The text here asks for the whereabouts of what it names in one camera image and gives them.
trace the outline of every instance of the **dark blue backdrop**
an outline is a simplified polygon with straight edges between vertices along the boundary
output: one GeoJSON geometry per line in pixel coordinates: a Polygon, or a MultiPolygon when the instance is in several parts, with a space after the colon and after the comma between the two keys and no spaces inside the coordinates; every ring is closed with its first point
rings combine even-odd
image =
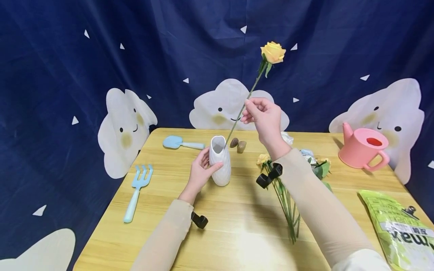
{"type": "Polygon", "coordinates": [[[432,14],[430,0],[3,0],[0,259],[71,229],[75,241],[59,236],[71,240],[72,268],[122,181],[107,174],[97,138],[110,89],[136,93],[157,127],[193,128],[194,100],[228,78],[250,88],[270,40],[288,51],[258,89],[289,116],[286,131],[327,132],[359,98],[418,81],[425,119],[407,188],[434,219],[432,14]]]}

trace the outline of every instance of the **green stems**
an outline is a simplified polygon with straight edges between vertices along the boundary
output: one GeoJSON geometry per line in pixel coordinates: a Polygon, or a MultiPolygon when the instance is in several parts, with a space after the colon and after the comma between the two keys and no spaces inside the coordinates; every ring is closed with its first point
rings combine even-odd
{"type": "MultiPolygon", "coordinates": [[[[261,67],[260,67],[261,70],[259,71],[259,75],[258,75],[258,77],[256,78],[256,81],[255,81],[255,83],[253,84],[253,87],[252,87],[252,89],[250,90],[249,95],[247,96],[246,100],[249,99],[250,96],[252,95],[253,90],[255,89],[256,85],[258,84],[258,81],[259,81],[259,79],[261,78],[261,76],[262,76],[262,74],[264,73],[264,71],[265,71],[266,68],[267,68],[267,65],[263,65],[263,64],[261,63],[261,67]]],[[[242,106],[242,108],[241,108],[241,110],[240,110],[240,113],[238,114],[238,117],[235,119],[235,122],[234,122],[234,124],[233,124],[232,130],[230,130],[229,136],[227,137],[227,139],[226,139],[226,143],[225,143],[225,145],[224,145],[223,148],[225,148],[226,145],[227,145],[227,143],[229,142],[230,136],[232,135],[232,132],[234,131],[235,126],[237,125],[237,122],[239,121],[240,116],[241,116],[243,110],[244,110],[244,103],[243,103],[243,106],[242,106]]]]}
{"type": "MultiPolygon", "coordinates": [[[[267,163],[265,169],[267,173],[270,173],[272,170],[271,165],[267,163]]],[[[295,244],[300,230],[300,213],[298,213],[296,218],[296,204],[295,202],[293,205],[291,204],[291,195],[289,194],[288,190],[286,190],[282,181],[279,178],[276,178],[272,181],[272,185],[288,224],[288,236],[291,239],[292,244],[295,244]]]]}

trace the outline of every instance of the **yellow rose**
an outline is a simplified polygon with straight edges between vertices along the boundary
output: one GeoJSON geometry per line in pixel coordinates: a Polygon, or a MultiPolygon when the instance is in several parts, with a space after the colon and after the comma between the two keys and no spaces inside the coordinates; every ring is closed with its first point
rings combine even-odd
{"type": "Polygon", "coordinates": [[[318,164],[322,164],[322,163],[325,162],[325,161],[327,161],[330,165],[332,164],[332,162],[330,161],[329,158],[318,157],[318,158],[315,158],[315,159],[316,159],[316,162],[317,162],[318,164]]]}
{"type": "Polygon", "coordinates": [[[264,54],[267,61],[271,64],[283,62],[285,52],[286,50],[282,49],[280,44],[274,41],[267,42],[264,47],[261,47],[261,54],[264,54]]]}
{"type": "Polygon", "coordinates": [[[270,155],[268,153],[263,153],[258,156],[258,161],[256,162],[257,165],[262,165],[266,161],[270,160],[270,155]]]}

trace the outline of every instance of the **watering can spout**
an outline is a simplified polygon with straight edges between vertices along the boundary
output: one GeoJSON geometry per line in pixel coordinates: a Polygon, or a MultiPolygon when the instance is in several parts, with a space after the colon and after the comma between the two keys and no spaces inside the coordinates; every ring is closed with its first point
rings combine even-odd
{"type": "Polygon", "coordinates": [[[353,134],[353,130],[347,122],[344,122],[342,128],[344,130],[344,144],[347,144],[348,139],[350,139],[353,134]]]}

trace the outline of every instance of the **brown stone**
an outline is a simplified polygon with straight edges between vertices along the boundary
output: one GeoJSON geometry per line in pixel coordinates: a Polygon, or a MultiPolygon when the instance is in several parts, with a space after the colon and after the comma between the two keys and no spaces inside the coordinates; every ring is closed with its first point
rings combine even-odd
{"type": "Polygon", "coordinates": [[[234,137],[233,140],[230,142],[229,147],[235,148],[238,145],[238,138],[234,137]]]}
{"type": "Polygon", "coordinates": [[[246,149],[247,142],[240,141],[238,142],[237,153],[243,153],[244,149],[246,149]]]}

